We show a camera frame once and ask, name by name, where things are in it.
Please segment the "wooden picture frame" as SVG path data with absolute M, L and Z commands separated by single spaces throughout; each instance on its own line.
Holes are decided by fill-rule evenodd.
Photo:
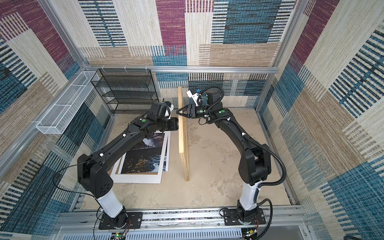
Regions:
M 181 157 L 184 178 L 188 182 L 190 180 L 189 156 L 188 156 L 188 137 L 187 137 L 187 119 L 179 117 L 179 155 Z

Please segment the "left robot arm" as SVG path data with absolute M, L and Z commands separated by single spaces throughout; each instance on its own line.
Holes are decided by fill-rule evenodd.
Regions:
M 171 117 L 174 105 L 171 102 L 155 102 L 148 113 L 132 120 L 126 129 L 109 144 L 77 160 L 78 182 L 96 199 L 114 229 L 128 225 L 125 207 L 117 199 L 114 181 L 108 174 L 114 164 L 134 145 L 149 135 L 160 131 L 177 131 L 178 119 Z

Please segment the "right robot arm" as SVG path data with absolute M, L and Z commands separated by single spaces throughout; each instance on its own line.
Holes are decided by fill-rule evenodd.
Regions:
M 243 180 L 243 191 L 237 205 L 237 218 L 240 224 L 249 225 L 256 217 L 261 184 L 271 173 L 271 155 L 267 145 L 253 144 L 249 136 L 239 125 L 234 114 L 223 107 L 221 89 L 188 90 L 187 96 L 193 100 L 177 114 L 189 119 L 204 118 L 208 124 L 216 125 L 237 147 L 241 159 L 238 167 Z

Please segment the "waterfall photo with white border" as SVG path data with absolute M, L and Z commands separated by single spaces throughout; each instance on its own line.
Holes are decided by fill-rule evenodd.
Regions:
M 137 143 L 121 157 L 124 163 L 119 175 L 115 174 L 114 165 L 110 174 L 114 183 L 160 184 L 164 172 L 166 144 L 166 132 L 159 131 Z

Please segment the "brown cardboard backing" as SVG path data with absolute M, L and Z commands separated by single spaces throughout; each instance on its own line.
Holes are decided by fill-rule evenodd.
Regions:
M 119 161 L 115 164 L 115 174 L 116 175 L 119 175 L 121 173 L 121 168 L 122 168 L 122 165 L 123 165 L 124 161 L 122 159 L 119 159 Z

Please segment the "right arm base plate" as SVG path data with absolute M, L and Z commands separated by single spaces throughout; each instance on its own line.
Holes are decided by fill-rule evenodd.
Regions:
M 263 209 L 259 207 L 251 211 L 243 211 L 242 208 L 222 208 L 219 210 L 219 214 L 224 218 L 226 226 L 266 224 Z

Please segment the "white mesh wall basket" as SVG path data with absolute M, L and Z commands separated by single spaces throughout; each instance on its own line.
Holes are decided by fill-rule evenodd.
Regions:
M 95 74 L 92 71 L 84 71 L 75 77 L 74 81 L 38 122 L 37 130 L 44 135 L 63 134 L 93 89 L 91 80 Z

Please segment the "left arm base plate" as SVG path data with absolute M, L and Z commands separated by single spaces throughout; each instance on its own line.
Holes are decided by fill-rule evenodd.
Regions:
M 128 230 L 139 229 L 142 224 L 143 212 L 125 212 L 111 218 L 107 214 L 102 215 L 99 230 Z

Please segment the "aluminium front rail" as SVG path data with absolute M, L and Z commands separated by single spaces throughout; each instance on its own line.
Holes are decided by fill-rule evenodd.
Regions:
M 51 240 L 244 240 L 264 232 L 264 240 L 314 240 L 314 229 L 302 206 L 262 206 L 262 222 L 241 225 L 235 215 L 224 218 L 222 208 L 130 210 L 130 228 L 100 230 L 101 212 L 62 213 Z

